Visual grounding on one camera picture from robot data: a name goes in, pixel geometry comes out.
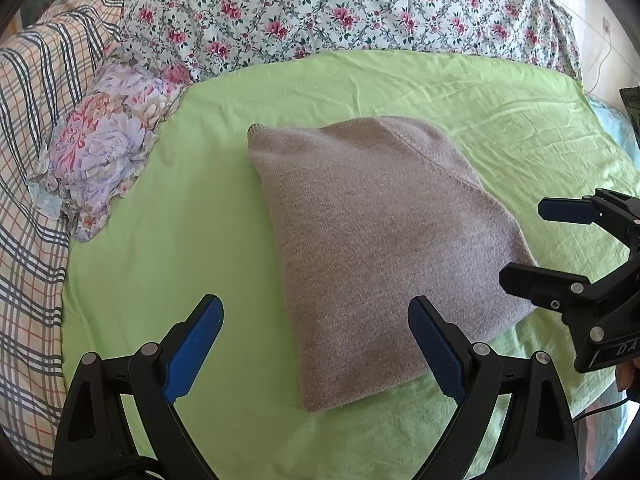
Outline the person right hand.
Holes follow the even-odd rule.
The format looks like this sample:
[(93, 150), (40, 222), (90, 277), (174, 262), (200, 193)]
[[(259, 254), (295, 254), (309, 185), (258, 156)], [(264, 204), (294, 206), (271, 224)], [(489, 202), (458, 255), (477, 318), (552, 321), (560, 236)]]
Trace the person right hand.
[(639, 396), (639, 367), (640, 358), (617, 364), (615, 367), (617, 391), (626, 391), (631, 399)]

